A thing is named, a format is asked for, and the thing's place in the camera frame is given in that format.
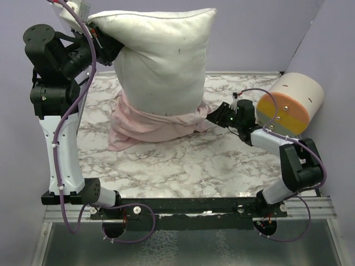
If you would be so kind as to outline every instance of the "pink cloth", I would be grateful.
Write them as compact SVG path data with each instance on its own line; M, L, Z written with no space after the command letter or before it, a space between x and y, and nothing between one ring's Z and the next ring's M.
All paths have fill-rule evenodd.
M120 91L116 110L111 115L109 150L123 151L141 142L161 142L203 132L208 126L204 122L211 112L203 99L198 109L191 114L176 116L152 115L130 106L126 95Z

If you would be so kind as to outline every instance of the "white pillow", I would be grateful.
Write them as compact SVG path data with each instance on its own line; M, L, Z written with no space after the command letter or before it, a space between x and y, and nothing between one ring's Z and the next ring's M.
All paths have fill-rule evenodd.
M89 17L125 45L114 68L129 103L156 115L195 112L205 84L206 50L216 9L105 11Z

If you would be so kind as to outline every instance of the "gray floor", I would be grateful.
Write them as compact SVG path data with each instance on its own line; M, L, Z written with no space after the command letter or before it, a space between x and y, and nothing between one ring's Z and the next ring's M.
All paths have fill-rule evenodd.
M276 235L292 238L306 221L280 221ZM44 266L338 266L339 259L326 220L312 221L311 230L294 243L276 243L255 231L157 231L140 244L103 241L101 225L83 223L77 235L54 224ZM122 237L137 239L144 232Z

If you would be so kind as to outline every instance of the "wall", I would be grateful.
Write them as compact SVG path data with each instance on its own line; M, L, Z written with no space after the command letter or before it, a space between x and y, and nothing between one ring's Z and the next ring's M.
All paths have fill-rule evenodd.
M107 10L189 11L215 7L207 56L209 71L285 71L323 0L100 0Z
M326 0L287 72L318 81L326 98L306 136L313 138L326 164L331 195L355 263L355 1Z
M29 100L32 64L24 53L27 28L46 23L62 30L44 0L3 1L0 42L0 264L29 265L38 240L48 189L48 158Z

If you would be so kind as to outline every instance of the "marble surface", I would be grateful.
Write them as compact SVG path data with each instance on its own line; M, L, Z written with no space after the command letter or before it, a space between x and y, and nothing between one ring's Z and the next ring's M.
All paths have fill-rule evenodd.
M207 76L205 99L218 107L246 88L270 88L276 75ZM281 177L275 155L249 147L227 129L209 123L203 133L160 143L140 143L123 152L108 147L110 114L121 86L114 75L96 76L78 132L84 177L99 177L102 186L123 197L253 196ZM257 103L262 92L243 98Z

